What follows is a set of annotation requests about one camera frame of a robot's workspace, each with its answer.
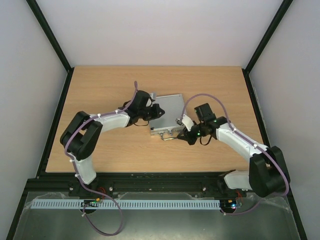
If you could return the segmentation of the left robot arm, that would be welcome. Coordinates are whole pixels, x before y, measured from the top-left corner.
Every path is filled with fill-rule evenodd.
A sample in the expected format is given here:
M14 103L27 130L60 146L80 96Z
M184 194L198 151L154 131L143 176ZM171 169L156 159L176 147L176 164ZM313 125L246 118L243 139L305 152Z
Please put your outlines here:
M136 90L130 101L118 109L103 114L88 114L79 111L73 117L60 137L65 154L70 157L75 176L89 185L97 174L93 167L92 155L100 135L104 132L126 128L138 120L149 122L165 115L165 111L151 93Z

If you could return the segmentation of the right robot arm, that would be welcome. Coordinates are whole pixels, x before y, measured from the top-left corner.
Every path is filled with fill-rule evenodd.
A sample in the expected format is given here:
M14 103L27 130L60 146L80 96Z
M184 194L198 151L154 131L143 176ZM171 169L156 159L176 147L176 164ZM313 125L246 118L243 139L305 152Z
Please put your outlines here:
M253 191L259 197L289 191L289 178L284 155L279 147L268 147L254 141L228 122L224 116L216 117L208 103L195 107L199 122L186 114L176 119L183 129L177 135L179 140L194 145L203 137L218 140L243 157L249 165L248 171L231 170L222 175L218 191L229 196L235 189Z

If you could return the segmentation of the aluminium poker case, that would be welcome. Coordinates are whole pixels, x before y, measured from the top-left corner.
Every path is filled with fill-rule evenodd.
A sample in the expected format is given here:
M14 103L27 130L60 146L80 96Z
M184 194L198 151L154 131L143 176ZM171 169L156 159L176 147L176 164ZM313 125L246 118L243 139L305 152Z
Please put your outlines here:
M163 141L176 139L184 128L176 122L185 106L183 95L179 93L157 96L154 103L159 104L165 113L160 118L149 121L151 136L159 136Z

